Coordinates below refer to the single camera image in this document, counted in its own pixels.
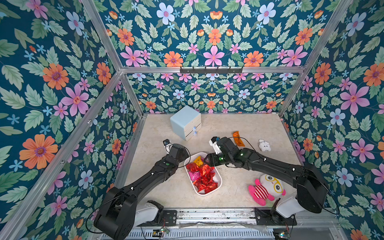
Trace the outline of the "orange foil tea bag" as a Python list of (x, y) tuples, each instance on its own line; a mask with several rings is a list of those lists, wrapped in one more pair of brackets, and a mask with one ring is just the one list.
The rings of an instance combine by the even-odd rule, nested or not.
[(240, 134), (238, 131), (233, 132), (233, 139), (234, 139), (235, 144), (238, 147), (244, 147), (245, 146), (245, 144), (244, 144), (242, 138), (240, 137)]

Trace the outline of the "red foil tea bag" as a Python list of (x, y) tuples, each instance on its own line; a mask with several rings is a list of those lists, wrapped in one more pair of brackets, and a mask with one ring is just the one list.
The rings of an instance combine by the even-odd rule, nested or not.
[(200, 167), (196, 163), (189, 163), (186, 166), (187, 170), (192, 173), (196, 173), (200, 171)]
[(204, 165), (200, 168), (201, 180), (207, 184), (210, 181), (213, 181), (213, 177), (215, 176), (215, 171), (213, 167), (208, 165)]
[(197, 187), (197, 192), (204, 192), (204, 194), (210, 193), (218, 188), (218, 183), (210, 181), (205, 184), (202, 180), (194, 181), (194, 186)]

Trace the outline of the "yellow foil tea bag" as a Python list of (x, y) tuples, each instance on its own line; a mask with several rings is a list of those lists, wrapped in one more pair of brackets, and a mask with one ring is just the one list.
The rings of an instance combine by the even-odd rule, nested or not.
[(201, 156), (198, 156), (195, 160), (194, 160), (194, 164), (196, 164), (196, 166), (198, 168), (201, 168), (202, 166), (204, 166), (204, 159), (202, 159)]

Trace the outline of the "magenta foil tea bag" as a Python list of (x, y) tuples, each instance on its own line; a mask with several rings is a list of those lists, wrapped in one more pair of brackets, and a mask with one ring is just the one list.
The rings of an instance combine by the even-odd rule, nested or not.
[(201, 178), (200, 172), (188, 172), (190, 180), (195, 182)]

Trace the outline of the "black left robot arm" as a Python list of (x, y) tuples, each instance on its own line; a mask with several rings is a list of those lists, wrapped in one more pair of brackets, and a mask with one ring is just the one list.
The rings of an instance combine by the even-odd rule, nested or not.
[(138, 203), (155, 187), (168, 180), (189, 159), (189, 150), (171, 144), (169, 152), (142, 177), (128, 186), (111, 188), (98, 208), (93, 226), (114, 240), (125, 239), (136, 226)]

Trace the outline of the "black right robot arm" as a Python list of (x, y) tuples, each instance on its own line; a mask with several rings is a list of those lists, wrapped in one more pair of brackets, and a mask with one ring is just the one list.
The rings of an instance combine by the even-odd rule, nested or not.
[(295, 188), (295, 200), (304, 210), (316, 214), (322, 212), (329, 186), (315, 166), (288, 164), (266, 157), (254, 149), (239, 149), (227, 137), (213, 137), (209, 143), (215, 150), (205, 158), (205, 163), (209, 166), (225, 165), (228, 168), (267, 174)]

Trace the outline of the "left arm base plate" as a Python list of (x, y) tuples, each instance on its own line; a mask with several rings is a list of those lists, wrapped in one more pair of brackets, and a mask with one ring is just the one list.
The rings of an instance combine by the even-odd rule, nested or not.
[(172, 227), (177, 223), (177, 211), (165, 210), (156, 201), (147, 201), (137, 207), (134, 226), (138, 227)]

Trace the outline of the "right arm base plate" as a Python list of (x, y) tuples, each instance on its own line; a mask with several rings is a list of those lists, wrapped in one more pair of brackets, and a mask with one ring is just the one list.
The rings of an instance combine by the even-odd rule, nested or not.
[(296, 226), (296, 217), (282, 217), (274, 209), (254, 208), (255, 218), (258, 225), (262, 226)]

